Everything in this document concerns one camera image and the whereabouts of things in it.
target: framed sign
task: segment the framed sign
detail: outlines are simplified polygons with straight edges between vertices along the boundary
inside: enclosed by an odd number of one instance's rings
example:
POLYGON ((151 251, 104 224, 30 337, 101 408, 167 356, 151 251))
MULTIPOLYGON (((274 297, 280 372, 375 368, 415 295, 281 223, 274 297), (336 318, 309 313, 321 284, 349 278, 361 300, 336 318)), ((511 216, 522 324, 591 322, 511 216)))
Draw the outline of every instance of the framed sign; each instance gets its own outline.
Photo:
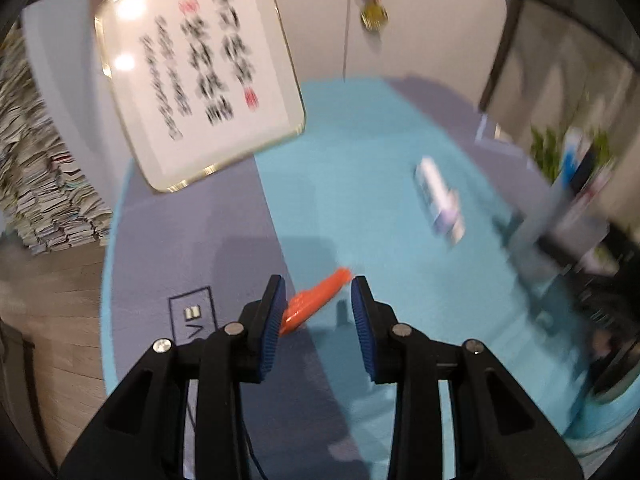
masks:
POLYGON ((95 28, 124 130, 157 190, 304 129, 275 0, 104 0, 95 28))

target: green plant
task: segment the green plant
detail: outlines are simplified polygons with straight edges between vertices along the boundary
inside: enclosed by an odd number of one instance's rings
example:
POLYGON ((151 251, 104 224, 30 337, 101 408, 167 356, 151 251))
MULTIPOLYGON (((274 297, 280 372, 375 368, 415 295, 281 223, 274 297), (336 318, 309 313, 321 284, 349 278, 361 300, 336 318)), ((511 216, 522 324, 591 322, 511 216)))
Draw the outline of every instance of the green plant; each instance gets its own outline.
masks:
POLYGON ((532 126, 531 134, 533 135, 533 143, 530 150, 531 158, 538 165, 545 178, 549 182, 553 182, 560 174, 562 140, 558 138, 558 133, 549 127, 546 128, 543 134, 535 126, 532 126))
MULTIPOLYGON (((560 174, 565 133, 566 131, 556 132, 548 126, 543 134, 537 127, 531 127, 533 142, 529 153, 549 182, 554 182, 560 174)), ((592 128, 587 134, 596 149, 596 168, 600 168, 613 158, 609 147, 609 133, 602 128, 592 128)))

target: white paper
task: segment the white paper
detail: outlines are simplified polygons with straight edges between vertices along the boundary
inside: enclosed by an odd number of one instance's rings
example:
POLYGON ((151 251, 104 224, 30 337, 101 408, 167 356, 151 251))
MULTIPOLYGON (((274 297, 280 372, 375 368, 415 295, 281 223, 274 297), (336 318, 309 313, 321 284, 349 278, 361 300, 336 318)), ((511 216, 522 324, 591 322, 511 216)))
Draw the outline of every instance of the white paper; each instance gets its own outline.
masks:
POLYGON ((263 130, 287 127, 286 107, 256 0, 119 0, 115 12, 122 51, 110 59, 111 70, 127 77, 144 134, 163 173, 185 167, 207 150, 242 146, 246 140, 255 142, 263 130), (197 25, 198 19, 205 23, 205 35, 200 38, 186 23, 197 25), (242 83, 238 79, 236 66, 224 49, 225 38, 232 46, 232 40, 241 40, 242 45, 236 41, 232 57, 241 66, 251 65, 251 80, 242 83), (163 49, 161 43, 169 48, 163 49), (211 56, 212 70, 207 67, 203 44, 211 56), (190 64, 194 59, 191 45, 198 52, 197 68, 190 64), (148 57, 155 63, 150 65, 148 57), (177 74, 173 81, 185 99, 180 99, 172 83, 171 70, 177 74), (206 85, 207 95, 200 92, 201 76, 209 76, 212 82, 206 85), (217 88, 217 82, 223 87, 217 88), (220 116, 211 105, 218 105, 220 116))

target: white wall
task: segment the white wall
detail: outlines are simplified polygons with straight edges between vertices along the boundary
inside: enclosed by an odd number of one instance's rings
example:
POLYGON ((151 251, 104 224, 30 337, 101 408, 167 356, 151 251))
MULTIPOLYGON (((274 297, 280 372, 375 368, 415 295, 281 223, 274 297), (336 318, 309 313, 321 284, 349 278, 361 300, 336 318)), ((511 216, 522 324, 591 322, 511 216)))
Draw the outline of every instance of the white wall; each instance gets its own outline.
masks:
POLYGON ((600 208, 622 226, 640 223, 640 128, 599 197, 600 208))
POLYGON ((89 182, 114 207, 131 158, 94 35, 94 0, 40 0, 22 12, 36 85, 89 182))
POLYGON ((505 0, 381 0, 379 35, 363 29, 363 0, 351 0, 347 76, 424 76, 477 105, 494 63, 505 0))
MULTIPOLYGON (((41 0, 22 22, 36 84, 89 181, 113 206, 130 160, 98 62, 93 14, 100 0, 41 0)), ((360 0, 277 0, 301 82, 342 76, 421 75, 476 104, 491 70, 504 0, 383 0, 378 40, 360 24, 360 0)))

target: purple rug stripe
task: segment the purple rug stripe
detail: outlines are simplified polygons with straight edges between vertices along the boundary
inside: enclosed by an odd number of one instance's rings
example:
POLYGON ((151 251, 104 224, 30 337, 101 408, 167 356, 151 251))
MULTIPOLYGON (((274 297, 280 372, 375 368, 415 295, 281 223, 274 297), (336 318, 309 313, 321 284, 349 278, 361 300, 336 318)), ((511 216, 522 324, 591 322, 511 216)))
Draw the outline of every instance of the purple rug stripe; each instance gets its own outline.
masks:
MULTIPOLYGON (((294 288, 253 158, 170 195, 153 192, 136 169, 114 251, 118 378, 155 339, 188 340, 190 330, 176 325, 187 303, 210 309, 207 287, 223 326, 262 296, 271 274, 285 278, 290 298, 294 288)), ((212 313, 200 324, 198 336, 206 336, 212 313)), ((283 338, 270 375, 259 386, 243 386, 242 394, 246 425, 270 478, 369 478, 306 330, 283 338)), ((190 455, 187 449, 187 461, 190 455)))

